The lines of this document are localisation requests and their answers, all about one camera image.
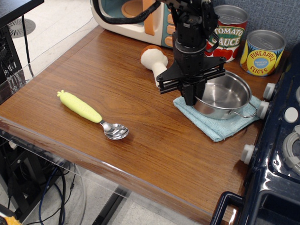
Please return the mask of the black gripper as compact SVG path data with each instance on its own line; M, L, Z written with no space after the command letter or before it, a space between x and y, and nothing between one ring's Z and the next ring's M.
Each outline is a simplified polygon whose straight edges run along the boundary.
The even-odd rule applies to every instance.
M224 75L225 57L207 57L206 41L189 47L179 39L173 40L173 64L157 77L161 94L179 90L186 105L195 104L195 96L202 98L206 81Z

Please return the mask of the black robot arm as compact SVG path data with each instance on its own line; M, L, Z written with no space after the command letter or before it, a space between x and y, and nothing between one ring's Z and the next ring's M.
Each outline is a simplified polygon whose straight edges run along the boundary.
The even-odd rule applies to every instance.
M223 56L207 57L207 41L218 27L218 15L212 0L154 0L146 7L146 16L161 3L171 10L175 24L173 64L157 77L160 93L179 90L185 103L193 106L204 94L206 82L225 73Z

